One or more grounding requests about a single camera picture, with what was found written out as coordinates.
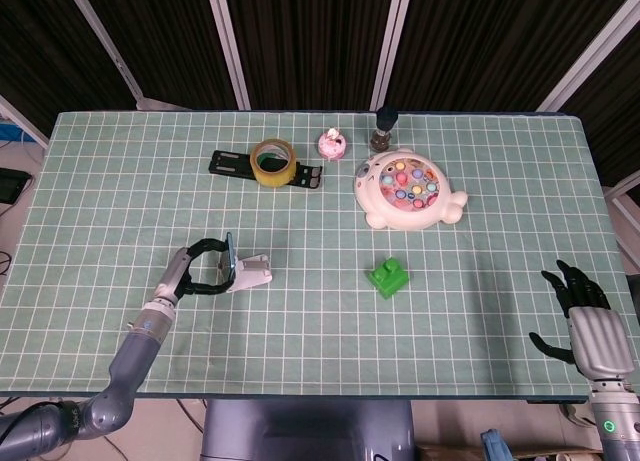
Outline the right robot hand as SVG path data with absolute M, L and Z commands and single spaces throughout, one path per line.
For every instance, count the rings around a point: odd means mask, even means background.
M 589 381 L 625 379 L 635 371 L 635 363 L 621 316 L 611 308 L 600 285 L 582 270 L 562 260 L 556 264 L 561 276 L 546 270 L 541 275 L 555 291 L 570 346 L 552 346 L 535 332 L 529 339 L 541 353 L 575 366 Z

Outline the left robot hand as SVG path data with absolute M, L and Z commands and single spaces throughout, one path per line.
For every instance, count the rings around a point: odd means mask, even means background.
M 198 283 L 192 280 L 191 263 L 206 252 L 218 252 L 227 255 L 229 273 L 227 279 L 217 285 Z M 154 291 L 154 298 L 163 299 L 176 306 L 185 295 L 215 296 L 230 290 L 236 278 L 235 251 L 233 237 L 227 233 L 224 241 L 204 238 L 189 247 L 180 248 L 160 278 Z

